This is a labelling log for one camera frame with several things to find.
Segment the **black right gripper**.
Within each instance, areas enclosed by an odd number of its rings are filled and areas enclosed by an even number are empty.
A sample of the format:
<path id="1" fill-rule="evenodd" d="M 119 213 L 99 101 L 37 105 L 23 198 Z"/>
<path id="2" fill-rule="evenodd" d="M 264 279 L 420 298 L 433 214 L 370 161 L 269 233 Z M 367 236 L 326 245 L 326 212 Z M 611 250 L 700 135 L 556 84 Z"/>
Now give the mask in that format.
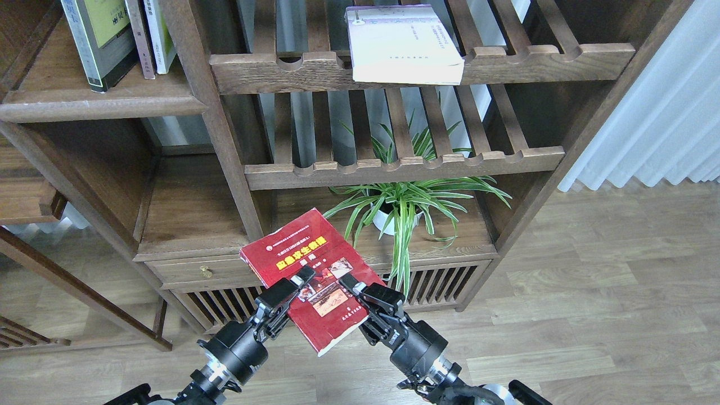
<path id="1" fill-rule="evenodd" d="M 370 312 L 368 320 L 360 325 L 368 343 L 373 346 L 383 343 L 391 349 L 389 360 L 406 376 L 398 389 L 443 392 L 461 386 L 458 376 L 461 366 L 448 361 L 443 354 L 447 339 L 425 321 L 414 322 L 409 318 L 404 312 L 406 297 L 402 293 L 380 283 L 366 285 L 350 273 L 341 277 L 339 283 Z"/>

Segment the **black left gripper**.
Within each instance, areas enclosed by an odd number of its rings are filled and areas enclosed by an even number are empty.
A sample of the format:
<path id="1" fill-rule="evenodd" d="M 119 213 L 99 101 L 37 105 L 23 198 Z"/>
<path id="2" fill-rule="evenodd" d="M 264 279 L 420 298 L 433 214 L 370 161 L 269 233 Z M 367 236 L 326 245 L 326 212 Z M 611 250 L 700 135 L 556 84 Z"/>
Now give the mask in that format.
<path id="1" fill-rule="evenodd" d="M 267 361 L 263 343 L 277 338 L 288 323 L 290 303 L 314 276 L 314 269 L 304 265 L 296 275 L 277 281 L 255 298 L 258 310 L 248 321 L 230 321 L 213 338 L 197 341 L 208 356 L 208 363 L 200 371 L 202 377 L 196 379 L 203 390 L 241 390 Z"/>

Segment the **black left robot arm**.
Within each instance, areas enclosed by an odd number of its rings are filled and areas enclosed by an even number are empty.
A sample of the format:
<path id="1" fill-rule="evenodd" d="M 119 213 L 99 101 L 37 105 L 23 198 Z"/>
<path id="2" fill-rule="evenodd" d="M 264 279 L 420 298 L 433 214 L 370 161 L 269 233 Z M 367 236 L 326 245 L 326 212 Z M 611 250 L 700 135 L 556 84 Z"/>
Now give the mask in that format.
<path id="1" fill-rule="evenodd" d="M 244 323 L 229 321 L 208 341 L 198 340 L 205 349 L 208 363 L 191 374 L 191 382 L 175 398 L 151 395 L 149 384 L 141 384 L 119 395 L 109 404 L 221 404 L 225 390 L 241 392 L 241 385 L 267 361 L 268 351 L 263 345 L 275 339 L 288 323 L 288 310 L 298 293 L 316 276 L 309 266 L 303 266 L 290 279 L 281 279 L 255 298 L 259 306 Z"/>

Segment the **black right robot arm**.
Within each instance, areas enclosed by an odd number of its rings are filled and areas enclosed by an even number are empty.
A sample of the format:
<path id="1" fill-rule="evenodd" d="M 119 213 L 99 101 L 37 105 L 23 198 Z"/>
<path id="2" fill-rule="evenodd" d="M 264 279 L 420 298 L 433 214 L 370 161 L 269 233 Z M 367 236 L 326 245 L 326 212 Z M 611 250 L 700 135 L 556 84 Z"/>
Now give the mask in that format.
<path id="1" fill-rule="evenodd" d="M 471 386 L 460 379 L 461 366 L 446 359 L 448 341 L 425 321 L 413 321 L 403 308 L 404 295 L 380 283 L 367 285 L 352 274 L 339 279 L 368 310 L 360 326 L 368 343 L 391 349 L 389 361 L 406 377 L 398 389 L 411 389 L 435 404 L 549 404 L 519 380 Z"/>

